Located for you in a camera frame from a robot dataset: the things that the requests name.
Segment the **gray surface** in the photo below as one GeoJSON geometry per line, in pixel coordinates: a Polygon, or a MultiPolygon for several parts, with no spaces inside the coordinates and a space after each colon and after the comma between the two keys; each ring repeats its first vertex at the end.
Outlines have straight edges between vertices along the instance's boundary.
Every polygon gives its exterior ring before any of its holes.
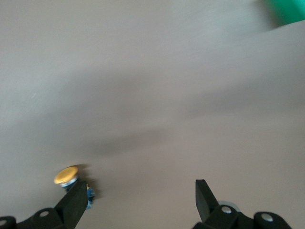
{"type": "Polygon", "coordinates": [[[0,215],[54,206],[78,164],[79,229],[189,229],[201,178],[304,228],[304,41],[262,1],[1,1],[0,215]]]}

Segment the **small bottle with yellow cap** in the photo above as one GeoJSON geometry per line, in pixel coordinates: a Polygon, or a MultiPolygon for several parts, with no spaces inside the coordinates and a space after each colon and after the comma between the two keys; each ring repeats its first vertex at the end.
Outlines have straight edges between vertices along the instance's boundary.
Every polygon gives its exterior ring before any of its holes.
{"type": "MultiPolygon", "coordinates": [[[[55,184],[60,184],[67,192],[70,188],[79,180],[78,168],[76,166],[71,166],[62,170],[54,179],[55,184]]],[[[93,189],[87,184],[87,196],[88,205],[87,209],[91,208],[95,193],[93,189]]]]}

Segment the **green object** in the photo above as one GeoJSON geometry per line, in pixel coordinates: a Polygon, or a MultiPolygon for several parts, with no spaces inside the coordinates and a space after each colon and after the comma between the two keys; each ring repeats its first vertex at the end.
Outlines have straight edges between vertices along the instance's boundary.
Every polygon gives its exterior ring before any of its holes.
{"type": "Polygon", "coordinates": [[[268,0],[281,24],[305,20],[305,0],[268,0]]]}

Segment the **yellow lid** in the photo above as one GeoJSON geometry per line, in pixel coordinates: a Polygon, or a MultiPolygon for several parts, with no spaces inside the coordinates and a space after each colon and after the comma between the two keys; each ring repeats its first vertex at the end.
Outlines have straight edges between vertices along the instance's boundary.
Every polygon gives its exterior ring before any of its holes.
{"type": "Polygon", "coordinates": [[[78,168],[76,166],[71,166],[62,170],[54,179],[55,184],[67,183],[76,177],[78,168]]]}

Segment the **yellow cap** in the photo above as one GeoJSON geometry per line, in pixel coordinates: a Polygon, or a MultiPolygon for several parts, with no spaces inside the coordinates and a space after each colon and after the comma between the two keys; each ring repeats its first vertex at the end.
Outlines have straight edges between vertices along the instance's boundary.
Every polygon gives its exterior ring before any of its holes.
{"type": "Polygon", "coordinates": [[[54,179],[55,184],[64,184],[71,181],[77,176],[78,168],[76,166],[71,166],[62,170],[54,179]]]}

